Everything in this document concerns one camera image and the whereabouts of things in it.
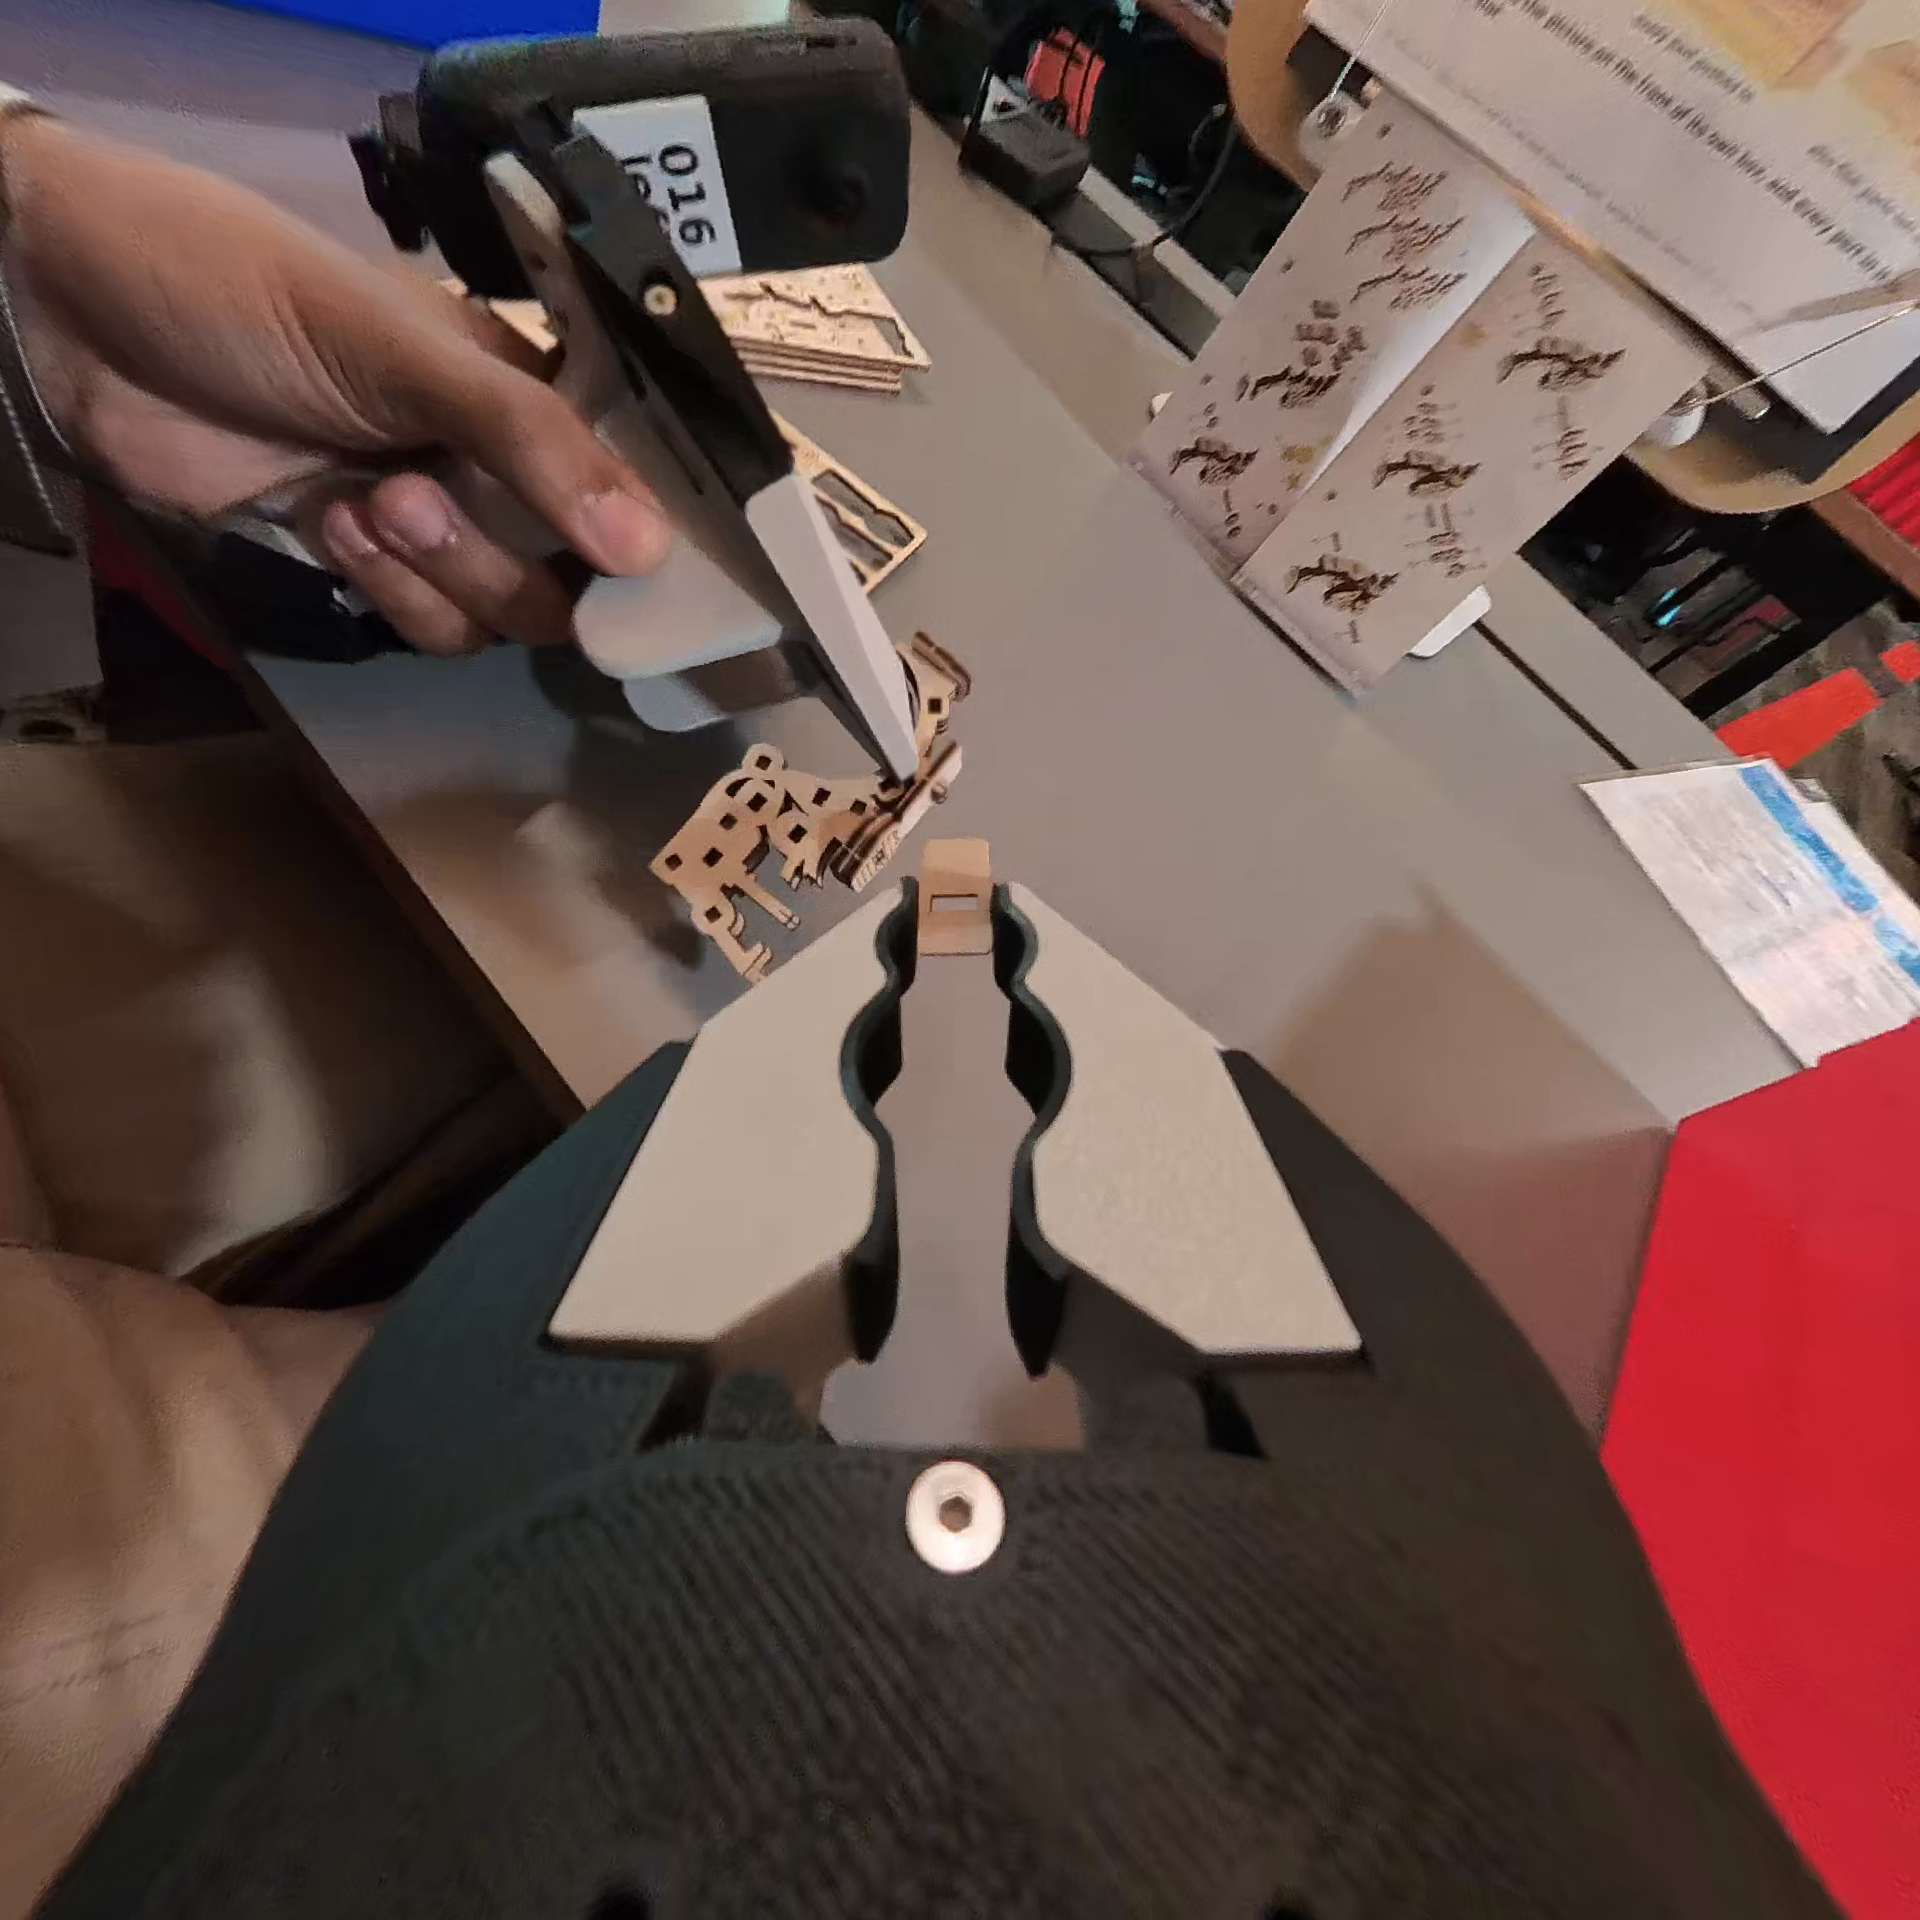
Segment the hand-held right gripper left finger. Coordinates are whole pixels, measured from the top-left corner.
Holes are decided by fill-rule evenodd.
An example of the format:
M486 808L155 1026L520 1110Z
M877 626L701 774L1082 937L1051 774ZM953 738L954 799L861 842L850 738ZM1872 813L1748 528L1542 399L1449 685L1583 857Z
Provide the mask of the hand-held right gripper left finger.
M546 1322L567 1360L780 1380L815 1428L901 1307L901 1076L921 887L884 883L684 1045Z

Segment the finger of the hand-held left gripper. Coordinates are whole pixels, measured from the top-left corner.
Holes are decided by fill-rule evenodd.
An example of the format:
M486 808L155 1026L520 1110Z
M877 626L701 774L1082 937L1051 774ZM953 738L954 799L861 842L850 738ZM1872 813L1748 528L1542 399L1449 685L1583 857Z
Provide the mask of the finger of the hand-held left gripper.
M780 476L744 508L746 526L774 566L846 726L894 780L921 766L917 696L850 557L803 476Z

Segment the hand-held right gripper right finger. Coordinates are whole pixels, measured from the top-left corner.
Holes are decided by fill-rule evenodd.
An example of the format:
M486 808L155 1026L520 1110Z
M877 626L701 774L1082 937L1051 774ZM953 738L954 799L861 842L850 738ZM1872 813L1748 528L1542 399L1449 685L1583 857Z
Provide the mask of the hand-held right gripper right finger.
M995 887L1011 1169L1004 1301L1084 1442L1251 1442L1277 1388L1367 1383L1367 1342L1213 1031L1020 882Z

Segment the wooden model assembly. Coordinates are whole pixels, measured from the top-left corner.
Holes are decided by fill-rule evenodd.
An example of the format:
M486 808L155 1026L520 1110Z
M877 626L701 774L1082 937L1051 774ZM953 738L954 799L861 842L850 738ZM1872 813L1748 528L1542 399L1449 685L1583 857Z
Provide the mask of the wooden model assembly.
M776 743L756 742L651 862L651 874L684 900L695 928L748 984L774 966L768 942L751 937L748 905L794 930L803 923L790 901L797 891L836 882L862 894L963 771L951 726L973 693L971 670L925 632L901 645L901 659L918 700L912 775L816 775Z

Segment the small slotted wooden piece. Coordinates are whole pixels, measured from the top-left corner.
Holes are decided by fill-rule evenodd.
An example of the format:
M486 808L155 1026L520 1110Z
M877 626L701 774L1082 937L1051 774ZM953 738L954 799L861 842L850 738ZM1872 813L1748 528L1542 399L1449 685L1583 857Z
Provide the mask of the small slotted wooden piece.
M918 958L993 954L995 901L993 849L983 835L930 840L925 846L918 877Z

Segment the grey desk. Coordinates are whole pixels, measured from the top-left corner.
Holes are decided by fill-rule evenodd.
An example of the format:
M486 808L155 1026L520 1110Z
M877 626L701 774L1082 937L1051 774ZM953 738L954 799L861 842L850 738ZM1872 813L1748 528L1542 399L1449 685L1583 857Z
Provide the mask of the grey desk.
M1600 1431L1673 1129L1795 1067L1585 792L1714 734L1518 566L1491 634L1346 698L1125 464L1181 356L925 119L912 169L878 275L930 369L780 401L925 523L877 606L973 672L898 868L987 837L1449 1236ZM561 1116L741 991L649 870L730 732L624 732L507 649L250 665Z

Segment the person's left hand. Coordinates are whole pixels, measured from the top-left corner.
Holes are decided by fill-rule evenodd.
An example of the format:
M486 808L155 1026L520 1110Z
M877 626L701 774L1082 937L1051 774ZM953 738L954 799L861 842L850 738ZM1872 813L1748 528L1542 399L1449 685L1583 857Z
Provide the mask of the person's left hand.
M441 658L567 643L573 601L426 464L486 473L598 573L671 553L657 495L485 306L38 108L5 111L2 156L23 362L87 476L197 520L307 491L302 539Z

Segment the wooden parts sheet with cutouts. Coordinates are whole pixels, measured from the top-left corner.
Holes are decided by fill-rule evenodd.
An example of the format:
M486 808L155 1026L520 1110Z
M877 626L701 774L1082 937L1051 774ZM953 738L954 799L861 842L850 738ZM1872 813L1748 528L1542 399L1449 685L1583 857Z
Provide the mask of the wooden parts sheet with cutouts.
M793 451L794 470L811 487L848 566L866 594L875 594L915 560L929 530L894 500L873 487L853 467L805 435L780 413L780 435Z

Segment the stack of wooden parts sheets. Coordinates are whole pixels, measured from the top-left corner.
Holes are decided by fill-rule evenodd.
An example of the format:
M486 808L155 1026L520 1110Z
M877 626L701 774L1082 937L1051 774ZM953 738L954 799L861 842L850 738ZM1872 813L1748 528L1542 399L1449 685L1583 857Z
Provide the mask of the stack of wooden parts sheets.
M715 275L703 293L758 380L901 393L933 353L869 265Z

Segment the black power adapter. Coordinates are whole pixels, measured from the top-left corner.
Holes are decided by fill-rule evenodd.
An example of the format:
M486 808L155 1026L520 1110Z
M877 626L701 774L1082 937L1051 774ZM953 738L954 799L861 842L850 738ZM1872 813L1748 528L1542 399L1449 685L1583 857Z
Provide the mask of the black power adapter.
M1037 111L1015 111L966 126L959 167L1035 213L1070 201L1090 169L1090 147Z

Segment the blue plastic bin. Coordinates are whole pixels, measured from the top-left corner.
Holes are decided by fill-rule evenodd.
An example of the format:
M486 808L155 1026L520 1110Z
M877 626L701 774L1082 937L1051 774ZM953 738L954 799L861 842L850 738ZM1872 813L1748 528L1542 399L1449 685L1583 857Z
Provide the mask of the blue plastic bin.
M419 49L515 36L589 36L601 2L224 2L245 13L329 32L376 37Z

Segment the white printed leaflet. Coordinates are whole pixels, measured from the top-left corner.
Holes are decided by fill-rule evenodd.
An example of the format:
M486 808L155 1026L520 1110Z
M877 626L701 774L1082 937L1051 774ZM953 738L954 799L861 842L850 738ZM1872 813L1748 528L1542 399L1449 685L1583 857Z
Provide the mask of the white printed leaflet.
M1739 758L1580 790L1801 1067L1918 1019L1918 905L1813 781Z

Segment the red plastic bin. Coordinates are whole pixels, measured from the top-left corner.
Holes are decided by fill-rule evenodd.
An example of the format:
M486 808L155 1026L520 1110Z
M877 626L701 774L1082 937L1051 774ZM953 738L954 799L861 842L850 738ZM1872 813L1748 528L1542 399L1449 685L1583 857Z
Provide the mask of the red plastic bin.
M1679 1126L1600 1451L1801 1851L1914 1918L1914 1021Z

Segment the person's beige trousers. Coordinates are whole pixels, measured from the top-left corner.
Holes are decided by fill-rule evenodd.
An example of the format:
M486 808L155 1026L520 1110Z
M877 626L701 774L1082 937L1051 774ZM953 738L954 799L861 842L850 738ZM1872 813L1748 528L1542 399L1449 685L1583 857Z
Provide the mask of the person's beige trousers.
M26 1916L201 1667L383 1307L236 1307L2 1253L2 1914Z

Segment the white instruction booklet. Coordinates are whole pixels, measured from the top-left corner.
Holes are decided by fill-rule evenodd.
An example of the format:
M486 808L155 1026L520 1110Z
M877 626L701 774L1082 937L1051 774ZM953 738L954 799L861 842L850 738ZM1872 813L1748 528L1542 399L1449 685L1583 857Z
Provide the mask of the white instruction booklet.
M1358 693L1705 364L1385 96L1332 135L1129 464L1227 585Z

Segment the silver wristwatch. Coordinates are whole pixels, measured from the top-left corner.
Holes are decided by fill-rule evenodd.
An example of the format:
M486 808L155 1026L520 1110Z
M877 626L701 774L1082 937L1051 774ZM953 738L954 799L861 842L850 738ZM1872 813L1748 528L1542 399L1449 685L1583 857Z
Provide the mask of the silver wristwatch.
M2 85L2 537L73 560L78 531L65 476L77 471L67 413L67 339L37 285L37 159L53 119L28 91Z

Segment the large printed instruction sheet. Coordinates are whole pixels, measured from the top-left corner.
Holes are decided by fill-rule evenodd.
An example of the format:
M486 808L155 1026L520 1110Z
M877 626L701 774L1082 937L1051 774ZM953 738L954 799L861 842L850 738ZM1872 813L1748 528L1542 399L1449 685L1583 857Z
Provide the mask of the large printed instruction sheet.
M1914 2L1309 3L1825 433L1917 391Z

